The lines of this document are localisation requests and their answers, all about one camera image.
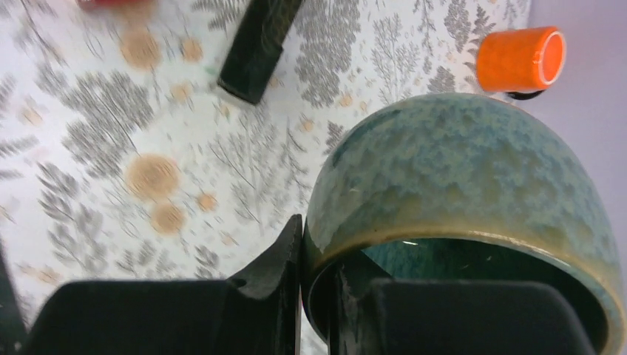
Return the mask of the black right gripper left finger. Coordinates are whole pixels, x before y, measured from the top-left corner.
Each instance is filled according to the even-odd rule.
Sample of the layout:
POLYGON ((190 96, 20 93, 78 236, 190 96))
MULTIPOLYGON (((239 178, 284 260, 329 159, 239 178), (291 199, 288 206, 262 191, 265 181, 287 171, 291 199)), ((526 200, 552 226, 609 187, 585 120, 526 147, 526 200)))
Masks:
POLYGON ((84 281, 45 304, 23 354, 298 354, 302 218, 222 280, 84 281))

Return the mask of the black rectangular box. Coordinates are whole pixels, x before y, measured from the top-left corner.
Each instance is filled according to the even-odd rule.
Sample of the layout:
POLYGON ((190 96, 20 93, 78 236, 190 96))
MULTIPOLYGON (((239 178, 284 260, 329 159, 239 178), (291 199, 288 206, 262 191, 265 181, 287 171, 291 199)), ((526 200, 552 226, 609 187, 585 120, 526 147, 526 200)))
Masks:
POLYGON ((247 104, 259 104, 301 5, 302 0, 251 1, 217 77, 218 87, 247 104))

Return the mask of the green ceramic mug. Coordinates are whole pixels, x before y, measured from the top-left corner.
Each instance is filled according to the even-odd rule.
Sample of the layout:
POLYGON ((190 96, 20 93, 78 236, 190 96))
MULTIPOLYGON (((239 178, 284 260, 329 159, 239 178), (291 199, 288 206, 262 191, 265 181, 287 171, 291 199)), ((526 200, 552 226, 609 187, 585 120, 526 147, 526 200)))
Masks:
POLYGON ((395 278, 548 283, 598 354, 626 343, 617 244, 569 146, 528 112, 469 93, 369 115, 329 153, 308 204, 302 301, 328 338, 331 269, 354 251, 395 278))

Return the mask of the silver red stapler box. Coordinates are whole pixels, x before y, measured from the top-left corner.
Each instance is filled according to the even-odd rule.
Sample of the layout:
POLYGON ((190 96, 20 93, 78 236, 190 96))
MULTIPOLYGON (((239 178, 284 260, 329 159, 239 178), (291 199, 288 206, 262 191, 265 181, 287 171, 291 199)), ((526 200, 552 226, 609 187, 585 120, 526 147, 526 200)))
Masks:
POLYGON ((76 0, 75 3, 85 11, 122 7, 139 3, 140 0, 76 0))

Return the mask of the large orange mug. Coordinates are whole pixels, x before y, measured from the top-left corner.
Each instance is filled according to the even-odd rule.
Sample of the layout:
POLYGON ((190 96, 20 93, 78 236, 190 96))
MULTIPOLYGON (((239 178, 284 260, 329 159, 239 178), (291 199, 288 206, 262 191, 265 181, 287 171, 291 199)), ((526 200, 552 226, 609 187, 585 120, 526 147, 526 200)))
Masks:
POLYGON ((490 33, 478 48, 478 84, 514 100, 535 98, 560 77, 566 53, 566 39, 556 27, 490 33))

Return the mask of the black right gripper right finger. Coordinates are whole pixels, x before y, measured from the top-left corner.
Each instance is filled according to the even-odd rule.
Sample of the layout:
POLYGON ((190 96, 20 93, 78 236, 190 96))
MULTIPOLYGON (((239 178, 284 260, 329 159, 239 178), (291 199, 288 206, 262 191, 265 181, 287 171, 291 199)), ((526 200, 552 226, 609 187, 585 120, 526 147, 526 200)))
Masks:
POLYGON ((396 280, 360 251, 329 275, 331 354, 593 354, 553 287, 520 281, 396 280))

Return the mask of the floral tablecloth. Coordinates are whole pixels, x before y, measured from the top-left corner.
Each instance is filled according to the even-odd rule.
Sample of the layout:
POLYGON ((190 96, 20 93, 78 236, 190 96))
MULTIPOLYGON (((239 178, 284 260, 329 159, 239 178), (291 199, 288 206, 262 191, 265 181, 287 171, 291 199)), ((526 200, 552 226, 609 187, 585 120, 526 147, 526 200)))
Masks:
POLYGON ((246 1, 1 3, 1 248, 27 332, 65 283, 227 277, 371 112, 479 92, 529 1, 304 1, 260 104, 216 80, 246 1))

